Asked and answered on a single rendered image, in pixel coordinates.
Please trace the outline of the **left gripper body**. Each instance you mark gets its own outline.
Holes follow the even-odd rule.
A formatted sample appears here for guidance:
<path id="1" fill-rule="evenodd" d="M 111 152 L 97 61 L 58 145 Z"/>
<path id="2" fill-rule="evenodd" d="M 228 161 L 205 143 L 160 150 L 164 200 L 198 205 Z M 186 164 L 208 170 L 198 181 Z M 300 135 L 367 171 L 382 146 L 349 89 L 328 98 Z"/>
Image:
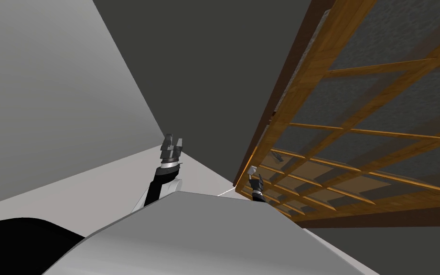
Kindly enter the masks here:
<path id="1" fill-rule="evenodd" d="M 161 163 L 174 163 L 179 161 L 182 152 L 182 146 L 161 146 Z"/>

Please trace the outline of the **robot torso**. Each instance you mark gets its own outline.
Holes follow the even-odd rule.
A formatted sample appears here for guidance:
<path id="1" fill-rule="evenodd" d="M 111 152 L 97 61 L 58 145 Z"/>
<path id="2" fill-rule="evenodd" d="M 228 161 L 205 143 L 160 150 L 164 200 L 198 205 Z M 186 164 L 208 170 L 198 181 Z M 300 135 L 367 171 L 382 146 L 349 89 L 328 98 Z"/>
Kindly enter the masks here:
<path id="1" fill-rule="evenodd" d="M 378 275 L 266 203 L 174 192 L 87 236 L 44 275 Z"/>

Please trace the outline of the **wooden door with glass panes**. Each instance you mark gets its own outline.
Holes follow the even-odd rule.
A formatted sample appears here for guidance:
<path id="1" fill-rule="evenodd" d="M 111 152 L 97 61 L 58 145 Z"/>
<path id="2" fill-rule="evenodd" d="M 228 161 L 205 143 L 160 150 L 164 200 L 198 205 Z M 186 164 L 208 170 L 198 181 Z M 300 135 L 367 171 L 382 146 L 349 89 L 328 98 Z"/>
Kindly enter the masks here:
<path id="1" fill-rule="evenodd" d="M 335 0 L 249 165 L 303 227 L 440 225 L 440 0 Z"/>

